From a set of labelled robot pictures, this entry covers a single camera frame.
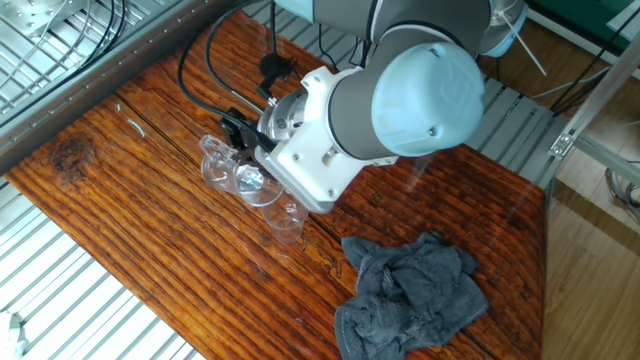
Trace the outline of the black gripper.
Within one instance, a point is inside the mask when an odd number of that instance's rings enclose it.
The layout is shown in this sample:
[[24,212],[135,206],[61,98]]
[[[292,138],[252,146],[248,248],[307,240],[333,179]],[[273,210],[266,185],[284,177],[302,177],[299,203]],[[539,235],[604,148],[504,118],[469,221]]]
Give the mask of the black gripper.
[[245,116],[238,109],[231,107],[227,110],[227,114],[240,119],[236,124],[225,117],[220,120],[220,127],[229,145],[234,145],[237,150],[260,147],[267,153],[275,149],[275,142],[260,132],[255,122],[250,123],[244,120]]

